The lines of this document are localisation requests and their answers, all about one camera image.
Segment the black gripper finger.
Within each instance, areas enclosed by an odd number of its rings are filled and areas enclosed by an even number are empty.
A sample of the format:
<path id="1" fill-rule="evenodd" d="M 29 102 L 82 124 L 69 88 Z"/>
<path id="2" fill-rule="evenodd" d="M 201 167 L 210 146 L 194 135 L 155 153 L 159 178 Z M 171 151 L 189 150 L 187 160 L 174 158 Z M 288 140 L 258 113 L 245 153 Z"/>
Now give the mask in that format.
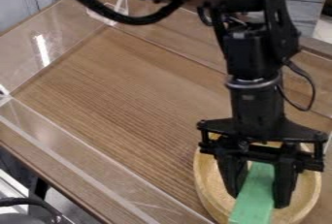
<path id="1" fill-rule="evenodd" d="M 248 161 L 233 155 L 222 154 L 217 157 L 217 163 L 226 191 L 235 198 L 248 176 Z"/>
<path id="2" fill-rule="evenodd" d="M 286 208 L 290 205 L 292 194 L 296 188 L 298 172 L 294 160 L 281 158 L 274 165 L 273 200 L 276 208 Z"/>

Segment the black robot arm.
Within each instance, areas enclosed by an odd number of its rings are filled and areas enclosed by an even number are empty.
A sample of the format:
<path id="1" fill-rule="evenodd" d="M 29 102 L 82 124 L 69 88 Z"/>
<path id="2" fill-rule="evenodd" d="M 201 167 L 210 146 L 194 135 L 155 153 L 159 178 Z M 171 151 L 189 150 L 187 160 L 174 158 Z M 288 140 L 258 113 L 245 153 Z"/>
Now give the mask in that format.
<path id="1" fill-rule="evenodd" d="M 327 135 L 290 119 L 282 68 L 308 73 L 292 62 L 300 32 L 285 0 L 195 0 L 201 21 L 214 29 L 227 63 L 231 117 L 202 120 L 199 149 L 214 156 L 227 193 L 240 194 L 248 163 L 273 165 L 274 206 L 290 204 L 297 176 L 324 170 Z"/>

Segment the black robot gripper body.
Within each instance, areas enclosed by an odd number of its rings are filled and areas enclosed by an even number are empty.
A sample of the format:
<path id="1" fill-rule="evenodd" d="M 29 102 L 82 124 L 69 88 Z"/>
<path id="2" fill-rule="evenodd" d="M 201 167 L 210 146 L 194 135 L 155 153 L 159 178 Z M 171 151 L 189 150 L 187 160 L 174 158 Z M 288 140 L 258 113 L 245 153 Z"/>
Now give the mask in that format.
<path id="1" fill-rule="evenodd" d="M 231 117 L 202 120 L 199 151 L 217 158 L 222 169 L 229 159 L 278 165 L 300 172 L 324 170 L 327 134 L 293 122 L 284 113 L 281 78 L 227 81 Z"/>

